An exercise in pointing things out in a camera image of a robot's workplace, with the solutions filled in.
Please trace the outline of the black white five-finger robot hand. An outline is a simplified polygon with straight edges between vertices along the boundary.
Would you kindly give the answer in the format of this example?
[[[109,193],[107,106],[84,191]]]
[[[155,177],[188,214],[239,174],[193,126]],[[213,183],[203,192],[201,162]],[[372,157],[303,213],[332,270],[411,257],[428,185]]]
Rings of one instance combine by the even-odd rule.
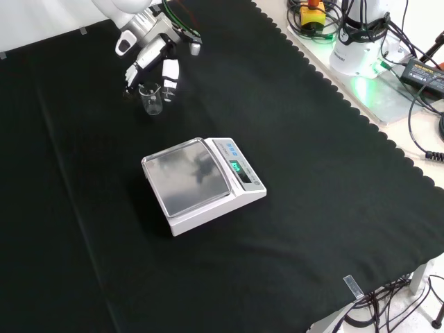
[[[142,85],[149,71],[162,65],[162,84],[160,93],[162,99],[170,103],[178,88],[180,65],[176,54],[176,44],[166,34],[160,34],[145,46],[134,63],[125,73],[125,92],[133,94]]]

